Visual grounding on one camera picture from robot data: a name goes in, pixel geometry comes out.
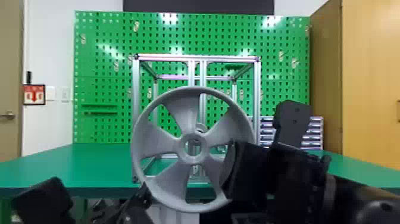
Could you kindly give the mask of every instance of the door handle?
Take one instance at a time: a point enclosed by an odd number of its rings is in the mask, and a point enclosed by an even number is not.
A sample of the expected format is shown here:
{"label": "door handle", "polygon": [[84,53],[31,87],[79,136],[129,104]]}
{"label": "door handle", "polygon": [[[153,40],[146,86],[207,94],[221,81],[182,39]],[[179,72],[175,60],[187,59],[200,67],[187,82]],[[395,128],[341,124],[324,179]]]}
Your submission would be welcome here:
{"label": "door handle", "polygon": [[397,122],[400,123],[400,99],[397,100]]}
{"label": "door handle", "polygon": [[0,114],[0,117],[6,118],[8,120],[12,120],[15,118],[15,114],[12,111],[8,110],[5,112],[5,114]]}

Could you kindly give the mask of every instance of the black ceiling panel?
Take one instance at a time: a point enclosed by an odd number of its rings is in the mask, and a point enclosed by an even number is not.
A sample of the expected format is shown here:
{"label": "black ceiling panel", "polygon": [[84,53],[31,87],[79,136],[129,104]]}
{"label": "black ceiling panel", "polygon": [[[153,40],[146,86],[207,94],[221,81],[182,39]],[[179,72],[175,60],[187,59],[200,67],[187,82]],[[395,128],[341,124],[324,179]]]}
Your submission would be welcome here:
{"label": "black ceiling panel", "polygon": [[124,0],[127,12],[274,14],[274,0]]}

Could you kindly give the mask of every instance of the red sign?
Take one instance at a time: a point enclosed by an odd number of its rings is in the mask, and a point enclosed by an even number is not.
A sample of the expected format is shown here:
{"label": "red sign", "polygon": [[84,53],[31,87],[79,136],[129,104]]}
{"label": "red sign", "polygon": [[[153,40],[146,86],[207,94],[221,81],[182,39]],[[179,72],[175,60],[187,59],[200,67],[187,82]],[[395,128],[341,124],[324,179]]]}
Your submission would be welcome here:
{"label": "red sign", "polygon": [[45,105],[45,85],[24,85],[24,105]]}

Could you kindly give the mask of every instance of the green table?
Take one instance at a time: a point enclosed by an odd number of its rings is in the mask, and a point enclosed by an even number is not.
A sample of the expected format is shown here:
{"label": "green table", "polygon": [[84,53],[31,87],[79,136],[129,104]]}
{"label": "green table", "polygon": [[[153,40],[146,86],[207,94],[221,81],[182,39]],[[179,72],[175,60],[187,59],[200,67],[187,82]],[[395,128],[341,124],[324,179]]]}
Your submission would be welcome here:
{"label": "green table", "polygon": [[[0,197],[3,199],[0,223],[6,223],[10,215],[10,198],[53,176],[62,180],[71,196],[126,198],[133,195],[139,185],[132,183],[129,148],[129,144],[73,144],[0,163]],[[399,171],[325,151],[310,153],[330,155],[329,173],[333,175],[400,194]],[[157,174],[171,162],[173,159],[156,160],[148,174]],[[202,199],[211,192],[207,184],[190,183],[187,193],[189,197]]]}

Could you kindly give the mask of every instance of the gray wheel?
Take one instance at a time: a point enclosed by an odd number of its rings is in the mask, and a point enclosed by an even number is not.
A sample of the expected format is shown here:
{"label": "gray wheel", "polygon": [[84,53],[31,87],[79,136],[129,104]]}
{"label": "gray wheel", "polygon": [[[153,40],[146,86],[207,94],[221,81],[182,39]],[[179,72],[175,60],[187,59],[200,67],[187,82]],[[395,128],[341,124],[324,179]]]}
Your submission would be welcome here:
{"label": "gray wheel", "polygon": [[[207,132],[197,130],[201,94],[213,95],[229,106],[228,111]],[[182,135],[176,138],[148,121],[148,116],[159,105],[164,105],[178,124]],[[201,152],[190,156],[185,152],[186,142],[197,140]],[[141,182],[146,182],[153,197],[165,206],[193,213],[218,209],[228,200],[220,188],[223,159],[210,154],[210,148],[226,145],[231,140],[254,143],[251,124],[244,111],[230,97],[211,88],[182,87],[168,91],[152,101],[139,116],[132,132],[131,156],[133,169]],[[140,160],[160,154],[176,153],[177,161],[150,179],[140,168]],[[207,204],[189,204],[185,201],[190,168],[200,164],[210,179],[217,198]]]}

